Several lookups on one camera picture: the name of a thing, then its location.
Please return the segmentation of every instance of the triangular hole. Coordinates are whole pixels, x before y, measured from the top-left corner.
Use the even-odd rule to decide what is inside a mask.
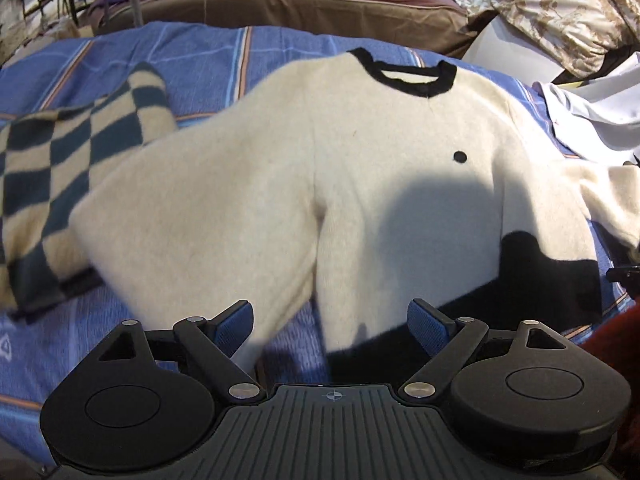
[[[136,348],[130,333],[123,332],[118,336],[111,347],[100,357],[100,361],[115,361],[119,359],[133,359],[136,356]]]
[[[562,350],[566,348],[561,342],[556,341],[548,333],[539,328],[529,330],[527,348],[544,348],[548,350]]]

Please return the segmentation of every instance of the black dot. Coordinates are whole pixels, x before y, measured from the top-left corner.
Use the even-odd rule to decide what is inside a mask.
[[[456,162],[459,162],[460,164],[463,164],[464,162],[466,162],[466,153],[465,152],[455,152],[453,154],[453,160],[455,160]]]

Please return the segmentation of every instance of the bed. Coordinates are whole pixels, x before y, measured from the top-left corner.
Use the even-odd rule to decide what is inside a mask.
[[[133,27],[128,2],[86,13],[94,34]],[[314,34],[373,38],[461,58],[477,35],[453,0],[143,0],[143,21],[214,27],[277,25]]]
[[[137,63],[146,60],[166,81],[172,111],[184,127],[228,107],[292,60],[334,56],[358,46],[396,64],[431,66],[442,58],[375,40],[315,36],[279,27],[149,23],[98,38],[60,41],[2,70],[0,88],[11,91],[0,92],[0,126],[20,114],[86,104],[116,89]],[[545,103],[532,89],[509,76],[453,62],[510,92],[552,137]],[[556,145],[565,156],[575,157]],[[632,300],[618,284],[604,278],[612,262],[620,262],[619,248],[598,225],[591,225],[591,231],[606,320],[627,309]],[[126,305],[105,285],[37,319],[12,320],[1,315],[0,437],[40,463],[51,464],[38,428],[42,403],[114,325],[130,316]],[[258,377],[267,385],[327,381],[318,326],[316,311],[308,303],[265,350]],[[576,327],[567,335],[580,343],[592,330],[592,326]]]

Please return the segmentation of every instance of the ribbed black plate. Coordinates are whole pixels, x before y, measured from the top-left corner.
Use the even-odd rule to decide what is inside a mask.
[[[52,480],[88,476],[63,467]],[[386,386],[281,386],[229,410],[213,436],[136,480],[536,480],[469,452],[433,408],[398,403]],[[614,480],[604,467],[557,480]]]

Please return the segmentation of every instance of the red fabric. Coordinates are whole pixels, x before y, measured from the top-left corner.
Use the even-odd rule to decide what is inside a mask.
[[[625,478],[640,478],[640,306],[603,325],[582,345],[618,371],[631,385],[631,406],[618,432],[612,466]]]

